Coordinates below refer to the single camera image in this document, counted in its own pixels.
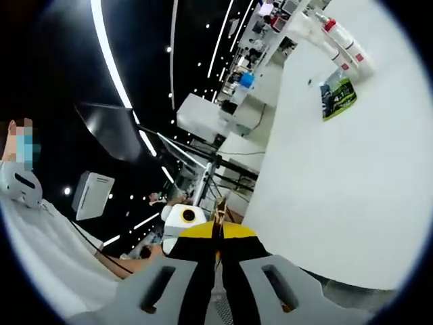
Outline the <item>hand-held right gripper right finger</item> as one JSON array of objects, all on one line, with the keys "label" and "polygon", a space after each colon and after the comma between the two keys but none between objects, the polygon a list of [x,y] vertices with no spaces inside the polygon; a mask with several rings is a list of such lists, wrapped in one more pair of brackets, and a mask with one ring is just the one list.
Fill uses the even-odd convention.
[{"label": "hand-held right gripper right finger", "polygon": [[247,227],[225,222],[219,246],[235,324],[366,324],[371,317],[330,301],[320,281],[268,253]]}]

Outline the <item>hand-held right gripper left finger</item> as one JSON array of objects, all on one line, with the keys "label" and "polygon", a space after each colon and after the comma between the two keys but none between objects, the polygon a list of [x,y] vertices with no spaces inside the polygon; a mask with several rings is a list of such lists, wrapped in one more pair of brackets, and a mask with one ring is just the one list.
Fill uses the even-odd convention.
[{"label": "hand-held right gripper left finger", "polygon": [[185,230],[169,255],[123,280],[114,299],[68,324],[211,324],[214,241],[211,223]]}]

